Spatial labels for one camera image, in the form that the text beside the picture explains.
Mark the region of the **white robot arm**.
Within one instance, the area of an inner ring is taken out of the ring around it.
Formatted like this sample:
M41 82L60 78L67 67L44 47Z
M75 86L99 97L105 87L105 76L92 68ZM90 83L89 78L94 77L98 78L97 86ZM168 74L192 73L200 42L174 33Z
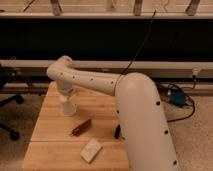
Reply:
M76 106L69 102L76 85L115 98L130 171L180 171L161 99L150 77L76 70L68 56L51 64L47 75L56 82L66 115L76 113Z

